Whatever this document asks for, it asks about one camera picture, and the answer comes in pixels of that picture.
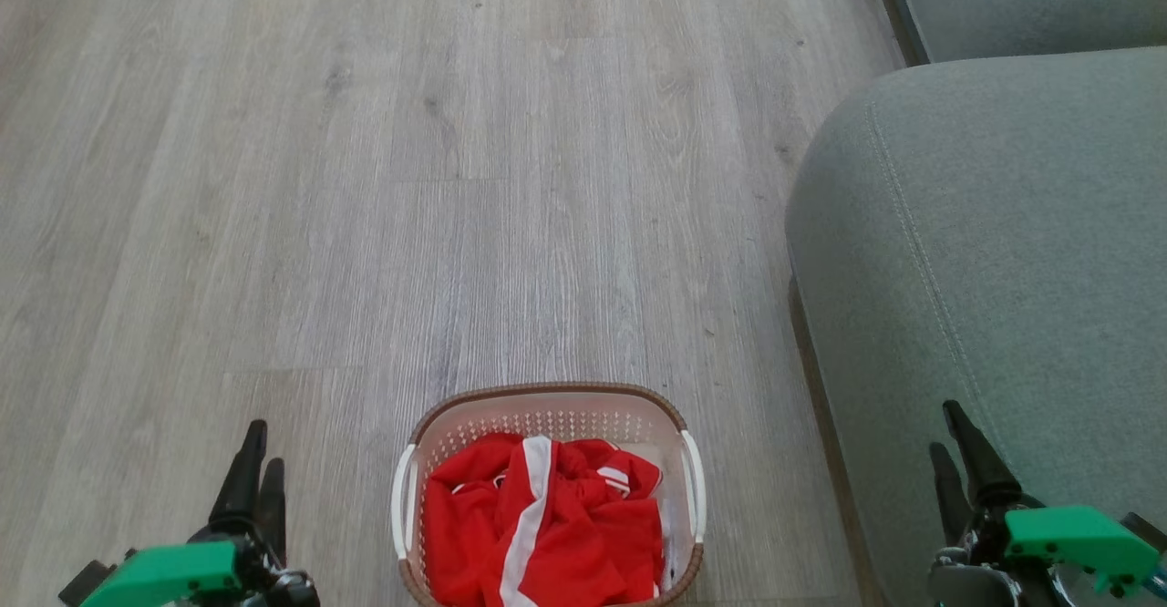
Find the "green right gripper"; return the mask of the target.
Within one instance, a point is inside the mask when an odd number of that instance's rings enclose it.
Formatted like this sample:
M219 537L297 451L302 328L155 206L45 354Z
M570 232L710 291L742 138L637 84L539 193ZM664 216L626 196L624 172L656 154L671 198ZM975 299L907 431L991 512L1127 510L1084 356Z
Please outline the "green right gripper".
M1072 606L1072 574L1117 602L1162 598L1162 533L1135 514L1112 519L1093 507L1037 505L987 437L955 400L946 432L966 466L966 490L946 446L931 442L945 547L928 573L936 606Z

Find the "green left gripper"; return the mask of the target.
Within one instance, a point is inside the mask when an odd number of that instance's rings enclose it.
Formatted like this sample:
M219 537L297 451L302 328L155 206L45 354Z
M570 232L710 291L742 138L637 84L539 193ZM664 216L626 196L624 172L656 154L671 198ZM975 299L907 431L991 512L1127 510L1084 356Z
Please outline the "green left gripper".
M252 420L210 511L210 526L179 545L130 549L89 561L83 606L317 606L316 582L287 567L286 468L266 456L267 423ZM256 510L258 504L258 526Z

